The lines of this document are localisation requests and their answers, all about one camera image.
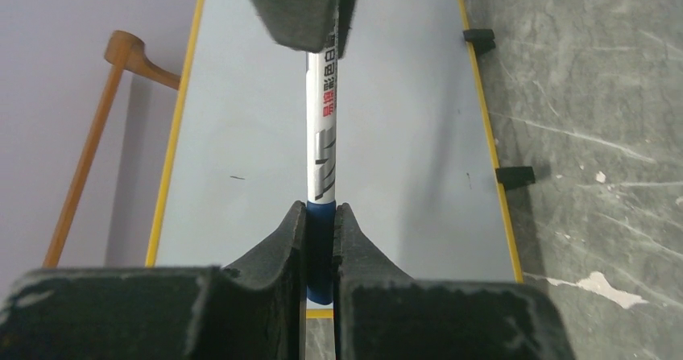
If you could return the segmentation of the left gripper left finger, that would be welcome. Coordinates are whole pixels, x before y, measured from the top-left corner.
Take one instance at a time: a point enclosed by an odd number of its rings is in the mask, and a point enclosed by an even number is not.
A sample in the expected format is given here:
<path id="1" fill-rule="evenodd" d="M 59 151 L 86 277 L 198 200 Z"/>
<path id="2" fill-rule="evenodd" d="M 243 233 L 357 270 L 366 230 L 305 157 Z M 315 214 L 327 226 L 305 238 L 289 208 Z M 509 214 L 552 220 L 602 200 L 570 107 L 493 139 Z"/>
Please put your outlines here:
<path id="1" fill-rule="evenodd" d="M 29 271 L 1 306 L 4 359 L 302 359 L 305 207 L 231 264 Z"/>

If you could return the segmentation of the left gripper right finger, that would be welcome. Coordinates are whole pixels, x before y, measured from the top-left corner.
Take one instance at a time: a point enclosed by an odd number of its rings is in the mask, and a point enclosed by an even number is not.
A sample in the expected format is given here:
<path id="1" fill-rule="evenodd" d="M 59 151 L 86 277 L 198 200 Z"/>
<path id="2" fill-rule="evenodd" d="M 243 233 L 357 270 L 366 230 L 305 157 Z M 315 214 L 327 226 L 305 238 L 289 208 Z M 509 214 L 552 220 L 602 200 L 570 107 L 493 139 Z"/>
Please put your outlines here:
<path id="1" fill-rule="evenodd" d="M 561 315 L 521 283 L 414 279 L 361 230 L 334 219 L 334 340 L 339 359 L 572 359 Z"/>

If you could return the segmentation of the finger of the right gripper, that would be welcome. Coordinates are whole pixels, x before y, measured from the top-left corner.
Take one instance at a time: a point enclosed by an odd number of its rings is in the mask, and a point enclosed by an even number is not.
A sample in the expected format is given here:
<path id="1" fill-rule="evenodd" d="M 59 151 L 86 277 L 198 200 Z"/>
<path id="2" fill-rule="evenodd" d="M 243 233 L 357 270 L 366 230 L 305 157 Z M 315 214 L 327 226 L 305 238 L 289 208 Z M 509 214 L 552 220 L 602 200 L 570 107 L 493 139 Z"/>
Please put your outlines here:
<path id="1" fill-rule="evenodd" d="M 357 0 L 251 0 L 272 39 L 297 51 L 318 53 L 338 16 L 339 56 L 346 43 Z"/>

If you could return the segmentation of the white marker pen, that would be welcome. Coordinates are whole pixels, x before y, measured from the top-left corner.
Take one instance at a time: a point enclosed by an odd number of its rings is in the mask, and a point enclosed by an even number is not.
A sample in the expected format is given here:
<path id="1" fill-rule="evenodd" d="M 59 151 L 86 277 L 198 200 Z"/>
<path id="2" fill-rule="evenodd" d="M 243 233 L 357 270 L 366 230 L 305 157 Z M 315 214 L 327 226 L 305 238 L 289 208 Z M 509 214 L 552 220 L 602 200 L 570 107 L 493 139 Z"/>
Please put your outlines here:
<path id="1" fill-rule="evenodd" d="M 306 59 L 307 200 L 327 205 L 335 201 L 336 183 L 337 12 L 324 48 Z"/>

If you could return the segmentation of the blue marker cap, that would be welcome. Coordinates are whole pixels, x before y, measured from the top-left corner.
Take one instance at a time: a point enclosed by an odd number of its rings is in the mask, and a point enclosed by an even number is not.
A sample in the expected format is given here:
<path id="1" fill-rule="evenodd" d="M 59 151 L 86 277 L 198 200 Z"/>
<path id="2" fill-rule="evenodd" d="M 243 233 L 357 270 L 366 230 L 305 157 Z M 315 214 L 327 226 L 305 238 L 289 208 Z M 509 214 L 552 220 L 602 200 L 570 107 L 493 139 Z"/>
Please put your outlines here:
<path id="1" fill-rule="evenodd" d="M 306 204 L 306 278 L 307 297 L 310 301 L 329 305 L 333 303 L 332 256 L 336 202 Z"/>

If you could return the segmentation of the whiteboard with yellow frame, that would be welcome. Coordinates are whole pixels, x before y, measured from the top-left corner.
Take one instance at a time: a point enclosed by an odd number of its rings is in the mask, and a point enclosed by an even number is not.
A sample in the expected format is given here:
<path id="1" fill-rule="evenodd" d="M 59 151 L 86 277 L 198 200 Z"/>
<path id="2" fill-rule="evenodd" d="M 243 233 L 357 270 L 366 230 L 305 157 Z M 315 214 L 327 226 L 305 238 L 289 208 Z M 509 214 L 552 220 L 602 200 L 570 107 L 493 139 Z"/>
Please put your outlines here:
<path id="1" fill-rule="evenodd" d="M 358 0 L 337 95 L 337 201 L 418 279 L 520 281 L 464 0 Z M 226 265 L 306 196 L 305 55 L 249 0 L 197 0 L 148 266 Z"/>

